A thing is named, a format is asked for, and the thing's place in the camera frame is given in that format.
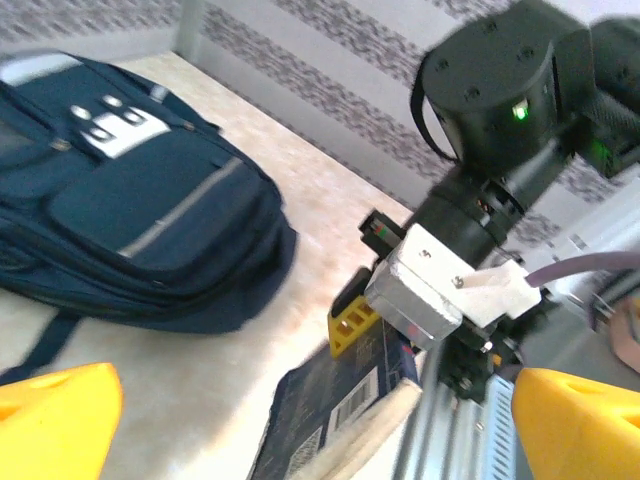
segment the gray cable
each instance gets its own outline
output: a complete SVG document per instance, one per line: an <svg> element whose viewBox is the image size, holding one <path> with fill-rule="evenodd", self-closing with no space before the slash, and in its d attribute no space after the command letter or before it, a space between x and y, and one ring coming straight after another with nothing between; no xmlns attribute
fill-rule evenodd
<svg viewBox="0 0 640 480"><path fill-rule="evenodd" d="M542 267L527 275L525 280L532 287L542 287L547 283L584 272L640 269L640 252L602 252L568 258Z"/></svg>

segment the wall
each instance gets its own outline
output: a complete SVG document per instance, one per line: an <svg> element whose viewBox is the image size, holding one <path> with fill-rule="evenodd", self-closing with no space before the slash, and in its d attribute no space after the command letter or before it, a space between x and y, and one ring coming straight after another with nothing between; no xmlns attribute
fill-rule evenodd
<svg viewBox="0 0 640 480"><path fill-rule="evenodd" d="M557 0L586 22L640 13L634 0ZM448 164L423 142L408 107L422 53L509 0L194 0L178 52L409 207ZM436 140L447 145L428 112ZM569 169L511 236L538 244L625 180L605 181L582 162Z"/></svg>
<svg viewBox="0 0 640 480"><path fill-rule="evenodd" d="M0 0L0 53L58 48L98 60L172 50L181 0Z"/></svg>

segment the yellow plastic piece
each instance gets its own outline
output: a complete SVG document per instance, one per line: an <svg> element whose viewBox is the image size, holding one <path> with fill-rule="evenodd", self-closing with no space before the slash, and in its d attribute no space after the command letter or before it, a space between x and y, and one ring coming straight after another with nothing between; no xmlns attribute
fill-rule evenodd
<svg viewBox="0 0 640 480"><path fill-rule="evenodd" d="M512 411L536 480L640 478L640 393L524 369Z"/></svg>
<svg viewBox="0 0 640 480"><path fill-rule="evenodd" d="M360 335L380 319L367 304L364 296L356 297L340 315L329 314L329 347L331 356L338 358Z"/></svg>
<svg viewBox="0 0 640 480"><path fill-rule="evenodd" d="M110 364L0 387L0 479L98 479L121 412Z"/></svg>

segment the navy blue backpack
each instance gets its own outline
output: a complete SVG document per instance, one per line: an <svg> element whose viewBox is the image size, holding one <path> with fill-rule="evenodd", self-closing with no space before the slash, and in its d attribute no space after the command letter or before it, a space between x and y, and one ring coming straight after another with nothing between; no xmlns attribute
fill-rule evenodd
<svg viewBox="0 0 640 480"><path fill-rule="evenodd" d="M0 384L53 361L83 317L235 330L295 245L272 179L166 88L61 52L0 63L0 287L60 309Z"/></svg>

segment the barcode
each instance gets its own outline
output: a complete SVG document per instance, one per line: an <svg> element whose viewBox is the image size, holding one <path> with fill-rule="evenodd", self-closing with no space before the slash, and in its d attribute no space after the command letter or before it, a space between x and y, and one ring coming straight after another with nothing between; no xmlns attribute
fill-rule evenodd
<svg viewBox="0 0 640 480"><path fill-rule="evenodd" d="M289 467L287 473L284 476L284 480L288 480L293 477L298 470L304 467L311 461L313 457L318 453L320 448L320 438L322 437L322 427L318 428L315 432L307 438L302 445L300 445L296 451L291 455L289 460Z"/></svg>
<svg viewBox="0 0 640 480"><path fill-rule="evenodd" d="M332 434L362 415L377 400L378 395L378 367L375 367L331 412L327 441Z"/></svg>

